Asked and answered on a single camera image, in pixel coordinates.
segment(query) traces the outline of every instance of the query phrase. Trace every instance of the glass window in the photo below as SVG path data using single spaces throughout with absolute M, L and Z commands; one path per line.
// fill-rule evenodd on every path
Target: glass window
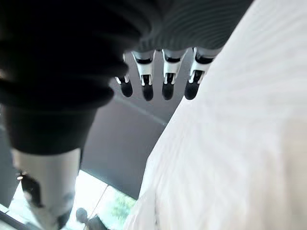
M 93 215 L 97 214 L 110 230 L 122 230 L 134 204 L 134 199 L 109 186 Z
M 87 211 L 89 218 L 98 215 L 109 229 L 122 230 L 135 203 L 131 197 L 81 170 L 76 179 L 75 192 L 71 216 L 64 230 L 84 229 L 84 224 L 76 220 L 76 211 L 80 207 Z M 7 214 L 21 223 L 31 223 L 40 228 L 23 196 L 21 183 L 16 189 Z

